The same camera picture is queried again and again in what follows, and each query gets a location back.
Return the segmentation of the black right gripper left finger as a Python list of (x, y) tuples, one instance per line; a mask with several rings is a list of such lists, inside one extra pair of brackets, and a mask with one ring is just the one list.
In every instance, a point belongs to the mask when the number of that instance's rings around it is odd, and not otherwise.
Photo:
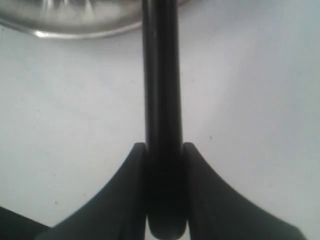
[(145, 144), (136, 143), (116, 174), (87, 204), (39, 240), (143, 240)]

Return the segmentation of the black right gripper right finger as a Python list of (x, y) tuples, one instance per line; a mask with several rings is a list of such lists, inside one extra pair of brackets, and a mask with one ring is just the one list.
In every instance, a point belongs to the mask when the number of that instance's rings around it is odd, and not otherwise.
[(304, 240), (295, 226), (266, 212), (228, 185), (194, 144), (183, 146), (192, 240)]

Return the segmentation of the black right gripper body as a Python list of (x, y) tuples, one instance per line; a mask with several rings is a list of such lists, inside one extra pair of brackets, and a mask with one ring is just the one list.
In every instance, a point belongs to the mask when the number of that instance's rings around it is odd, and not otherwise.
[(38, 235), (50, 230), (30, 218), (24, 217), (6, 208), (0, 208), (1, 240), (34, 240)]

